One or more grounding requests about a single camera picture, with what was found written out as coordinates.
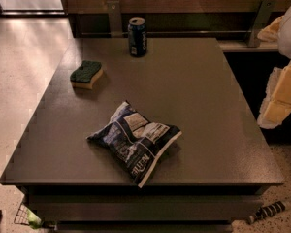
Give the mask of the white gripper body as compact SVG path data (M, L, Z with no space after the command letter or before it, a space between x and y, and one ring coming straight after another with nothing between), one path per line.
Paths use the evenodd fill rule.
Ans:
M272 100L272 94L275 91L280 74L281 69L274 67L267 82L266 97L262 101L257 118L257 124L263 129L274 129L282 124L283 107Z

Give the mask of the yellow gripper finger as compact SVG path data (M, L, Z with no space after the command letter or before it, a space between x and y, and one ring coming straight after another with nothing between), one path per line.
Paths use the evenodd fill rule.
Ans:
M283 16L278 17L257 34L257 38L263 42L276 42L280 39L280 25Z
M280 104L282 109L282 122L291 114L291 61L281 69L281 74L272 94L272 100Z

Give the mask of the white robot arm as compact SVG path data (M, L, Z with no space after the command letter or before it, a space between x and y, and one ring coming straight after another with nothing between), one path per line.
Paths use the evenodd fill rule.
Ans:
M261 128L274 129L291 114L291 6L285 14L258 33L264 42L277 42L278 51L290 62L283 69L274 67L266 87L257 123Z

